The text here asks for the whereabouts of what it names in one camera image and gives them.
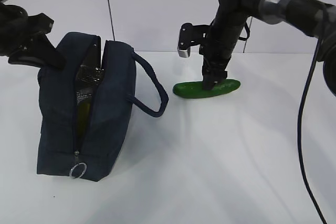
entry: zipper pull ring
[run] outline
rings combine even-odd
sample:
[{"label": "zipper pull ring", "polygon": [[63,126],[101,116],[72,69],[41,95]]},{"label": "zipper pull ring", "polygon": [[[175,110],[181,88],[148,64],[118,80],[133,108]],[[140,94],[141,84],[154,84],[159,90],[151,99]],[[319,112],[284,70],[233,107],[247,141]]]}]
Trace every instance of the zipper pull ring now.
[{"label": "zipper pull ring", "polygon": [[[74,177],[72,174],[73,174],[74,170],[79,166],[83,166],[83,171],[78,177]],[[75,151],[75,165],[73,166],[73,168],[71,168],[70,173],[69,173],[69,177],[72,178],[72,179],[81,178],[85,174],[86,169],[87,169],[86,163],[83,163],[83,162],[80,163],[79,162],[79,151]]]}]

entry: navy blue bag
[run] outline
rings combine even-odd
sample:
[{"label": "navy blue bag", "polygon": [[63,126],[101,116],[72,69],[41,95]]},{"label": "navy blue bag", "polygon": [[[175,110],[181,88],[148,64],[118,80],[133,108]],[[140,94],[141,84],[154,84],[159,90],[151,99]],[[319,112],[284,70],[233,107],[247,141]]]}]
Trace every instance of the navy blue bag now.
[{"label": "navy blue bag", "polygon": [[[131,46],[107,41],[100,65],[100,45],[99,36],[68,33],[57,47],[67,59],[65,69],[43,67],[38,74],[43,116],[38,174],[99,181],[110,174],[116,162],[132,105],[153,117],[160,117],[165,111],[168,95],[149,63]],[[135,97],[135,62],[144,68],[159,92],[158,111]],[[79,102],[87,97],[89,103]],[[80,106],[88,111],[81,136],[79,122],[85,117],[79,114]]]}]

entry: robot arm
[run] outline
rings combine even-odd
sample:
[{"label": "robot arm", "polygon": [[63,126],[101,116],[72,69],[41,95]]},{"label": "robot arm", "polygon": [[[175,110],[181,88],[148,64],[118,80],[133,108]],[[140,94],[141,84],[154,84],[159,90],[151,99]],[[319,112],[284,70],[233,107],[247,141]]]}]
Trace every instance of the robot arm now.
[{"label": "robot arm", "polygon": [[43,13],[28,16],[23,8],[5,1],[0,0],[0,56],[8,56],[10,64],[62,69],[66,60],[46,36],[54,21]]},{"label": "robot arm", "polygon": [[268,24],[287,22],[310,37],[319,37],[323,22],[323,4],[329,20],[319,51],[318,61],[324,61],[324,77],[336,94],[336,6],[317,0],[218,0],[215,19],[207,26],[184,24],[180,30],[179,55],[189,57],[190,46],[200,45],[204,56],[202,68],[203,89],[211,90],[227,78],[226,67],[232,52],[241,39],[248,17]]}]

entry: white table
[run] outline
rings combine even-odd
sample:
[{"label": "white table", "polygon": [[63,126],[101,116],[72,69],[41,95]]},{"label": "white table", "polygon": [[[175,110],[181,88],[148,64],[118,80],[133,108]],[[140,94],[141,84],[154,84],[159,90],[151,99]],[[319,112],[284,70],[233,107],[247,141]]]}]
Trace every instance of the white table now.
[{"label": "white table", "polygon": [[[304,188],[296,120],[311,55],[236,54],[237,91],[205,100],[172,94],[201,79],[202,59],[141,52],[170,95],[153,119],[134,107],[111,175],[98,183],[36,175],[41,115],[37,69],[0,58],[0,223],[320,223]],[[139,69],[137,96],[159,106]],[[318,65],[303,125],[311,187],[336,221],[336,98]]]}]

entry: cucumber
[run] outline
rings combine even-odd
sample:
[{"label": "cucumber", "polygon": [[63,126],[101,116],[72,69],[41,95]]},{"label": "cucumber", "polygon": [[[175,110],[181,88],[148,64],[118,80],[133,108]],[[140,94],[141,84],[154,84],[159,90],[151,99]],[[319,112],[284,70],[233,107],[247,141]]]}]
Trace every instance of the cucumber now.
[{"label": "cucumber", "polygon": [[201,99],[216,97],[222,94],[229,94],[232,91],[237,90],[240,87],[240,82],[237,80],[226,79],[223,82],[217,84],[212,90],[203,90],[202,82],[183,82],[178,83],[173,88],[173,93],[178,97],[185,99]]}]

